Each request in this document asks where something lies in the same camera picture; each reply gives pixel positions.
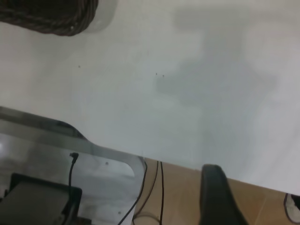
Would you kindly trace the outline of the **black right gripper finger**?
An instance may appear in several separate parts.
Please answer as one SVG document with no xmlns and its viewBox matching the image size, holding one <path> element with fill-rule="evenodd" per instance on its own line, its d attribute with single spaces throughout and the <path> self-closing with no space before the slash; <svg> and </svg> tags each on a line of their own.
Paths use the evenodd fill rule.
<svg viewBox="0 0 300 225">
<path fill-rule="evenodd" d="M 224 171 L 218 165 L 206 164 L 202 167 L 199 224 L 248 224 L 234 199 Z"/>
</svg>

